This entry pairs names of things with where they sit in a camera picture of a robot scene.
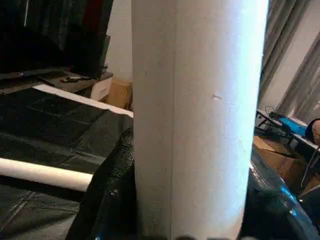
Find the television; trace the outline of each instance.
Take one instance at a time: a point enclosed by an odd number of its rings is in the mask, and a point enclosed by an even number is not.
[[[98,77],[113,0],[1,0],[0,80],[71,70]]]

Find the black plastic sheet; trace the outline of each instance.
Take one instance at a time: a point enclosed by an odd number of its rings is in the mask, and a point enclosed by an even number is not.
[[[0,96],[0,158],[93,174],[133,119],[33,88]],[[0,239],[65,239],[82,192],[0,176]]]
[[[254,149],[241,230],[260,240],[320,239],[299,201]]]

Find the white wall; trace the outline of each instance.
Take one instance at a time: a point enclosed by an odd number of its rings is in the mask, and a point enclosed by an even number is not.
[[[264,110],[267,105],[276,108],[281,103],[300,64],[320,31],[319,13],[320,0],[312,0],[302,16],[292,41],[259,105],[259,109]]]
[[[132,81],[131,0],[114,0],[107,34],[111,36],[105,63],[108,71]]]

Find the gray curtain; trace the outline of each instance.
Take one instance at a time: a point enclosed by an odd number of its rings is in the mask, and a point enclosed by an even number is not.
[[[259,103],[286,52],[310,0],[270,0],[265,33]]]
[[[309,123],[320,117],[320,33],[294,76],[278,112]]]

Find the white tube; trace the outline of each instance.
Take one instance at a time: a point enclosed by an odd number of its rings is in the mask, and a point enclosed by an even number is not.
[[[0,158],[0,175],[85,192],[92,174]]]
[[[267,11],[267,0],[132,1],[143,234],[236,239]]]

